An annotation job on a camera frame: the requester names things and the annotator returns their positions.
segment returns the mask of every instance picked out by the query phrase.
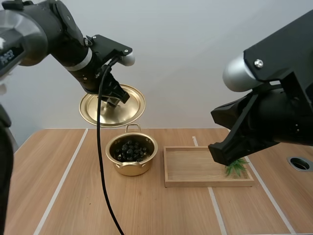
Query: gray wall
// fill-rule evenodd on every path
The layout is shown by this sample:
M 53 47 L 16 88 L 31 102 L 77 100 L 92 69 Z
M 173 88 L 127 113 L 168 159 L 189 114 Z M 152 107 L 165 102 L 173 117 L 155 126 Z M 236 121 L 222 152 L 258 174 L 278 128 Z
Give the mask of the gray wall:
M 217 127 L 210 111 L 243 93 L 222 81 L 227 61 L 313 9 L 311 0 L 64 0 L 84 34 L 102 34 L 134 49 L 132 67 L 115 78 L 140 89 L 143 127 Z M 0 97 L 21 145 L 42 128 L 87 128 L 78 105 L 84 91 L 51 56 L 17 67 Z

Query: wooden table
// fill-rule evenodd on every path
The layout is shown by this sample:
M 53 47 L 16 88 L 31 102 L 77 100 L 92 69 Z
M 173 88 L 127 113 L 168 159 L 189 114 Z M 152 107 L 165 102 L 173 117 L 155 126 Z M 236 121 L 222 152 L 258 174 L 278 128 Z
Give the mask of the wooden table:
M 102 149 L 123 131 L 102 130 Z M 279 144 L 249 156 L 261 179 L 249 167 L 254 187 L 165 188 L 163 146 L 194 146 L 193 137 L 199 146 L 207 146 L 223 140 L 228 131 L 143 132 L 159 144 L 153 167 L 145 174 L 122 176 L 103 155 L 111 205 L 127 235 L 313 232 L 313 172 L 296 171 L 286 160 L 301 156 L 313 161 L 310 147 Z M 118 234 L 101 188 L 96 130 L 42 130 L 17 151 L 5 234 Z

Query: robotic arm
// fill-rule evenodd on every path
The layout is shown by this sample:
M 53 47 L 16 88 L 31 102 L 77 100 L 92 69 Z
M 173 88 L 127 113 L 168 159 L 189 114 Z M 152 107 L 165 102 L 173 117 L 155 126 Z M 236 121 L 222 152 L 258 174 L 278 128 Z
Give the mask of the robotic arm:
M 234 160 L 280 142 L 313 144 L 313 11 L 246 49 L 224 70 L 223 79 L 245 97 L 211 112 L 228 129 L 209 145 L 214 160 Z M 271 81 L 279 81 L 272 86 Z
M 32 66 L 51 54 L 89 94 L 98 94 L 103 66 L 110 59 L 131 66 L 133 50 L 101 35 L 83 37 L 71 13 L 57 0 L 39 4 L 10 0 L 0 11 L 0 93 L 5 92 L 6 75 L 16 66 Z M 111 105 L 125 103 L 129 95 L 114 79 L 106 76 L 102 87 L 103 101 Z M 0 105 L 0 234 L 4 232 L 13 150 L 5 129 L 10 119 Z

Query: golden pot lid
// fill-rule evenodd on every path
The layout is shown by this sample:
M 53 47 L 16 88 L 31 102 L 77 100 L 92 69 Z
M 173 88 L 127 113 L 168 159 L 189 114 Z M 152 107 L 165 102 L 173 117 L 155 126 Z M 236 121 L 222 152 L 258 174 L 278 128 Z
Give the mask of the golden pot lid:
M 136 88 L 121 85 L 130 98 L 123 104 L 119 102 L 116 107 L 101 101 L 100 126 L 113 128 L 124 126 L 137 120 L 146 108 L 143 94 Z M 97 125 L 98 95 L 86 94 L 79 105 L 79 112 L 89 123 Z

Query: green plant sprig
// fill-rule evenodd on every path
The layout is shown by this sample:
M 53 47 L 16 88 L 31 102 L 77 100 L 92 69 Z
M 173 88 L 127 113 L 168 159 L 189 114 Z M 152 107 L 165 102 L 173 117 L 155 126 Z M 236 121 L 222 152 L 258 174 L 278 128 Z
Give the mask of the green plant sprig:
M 230 165 L 225 166 L 225 174 L 226 176 L 229 176 L 232 172 L 236 172 L 238 176 L 240 176 L 240 173 L 246 172 L 246 169 L 244 168 L 244 164 L 247 164 L 248 162 L 244 159 L 237 159 L 233 161 Z

